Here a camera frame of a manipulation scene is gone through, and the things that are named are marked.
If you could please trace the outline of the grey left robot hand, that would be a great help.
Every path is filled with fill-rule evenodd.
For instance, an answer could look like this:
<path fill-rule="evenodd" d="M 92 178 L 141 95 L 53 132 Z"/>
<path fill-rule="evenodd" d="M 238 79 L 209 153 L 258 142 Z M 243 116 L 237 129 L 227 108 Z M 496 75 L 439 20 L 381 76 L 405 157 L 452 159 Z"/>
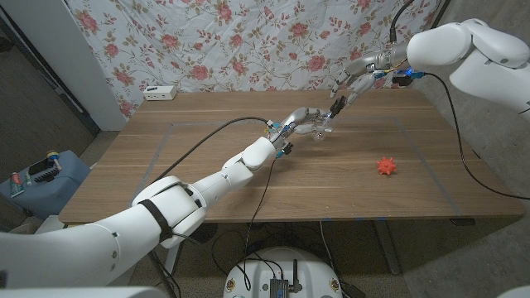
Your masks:
<path fill-rule="evenodd" d="M 292 144 L 287 140 L 293 133 L 310 134 L 314 140 L 321 141 L 333 132 L 331 112 L 319 108 L 298 108 L 280 123 L 269 121 L 268 139 L 277 149 L 277 158 L 288 155 Z"/>

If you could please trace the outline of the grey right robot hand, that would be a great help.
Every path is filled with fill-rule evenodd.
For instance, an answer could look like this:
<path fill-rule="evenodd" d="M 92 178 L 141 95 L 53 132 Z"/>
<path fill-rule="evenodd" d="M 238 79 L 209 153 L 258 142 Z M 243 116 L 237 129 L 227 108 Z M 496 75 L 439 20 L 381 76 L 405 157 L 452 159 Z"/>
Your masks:
<path fill-rule="evenodd" d="M 341 71 L 330 91 L 330 98 L 334 98 L 344 82 L 353 80 L 350 85 L 351 95 L 346 100 L 350 106 L 361 94 L 369 90 L 380 77 L 394 70 L 405 69 L 407 62 L 407 42 L 392 44 L 386 50 L 379 50 L 360 56 L 351 61 Z"/>

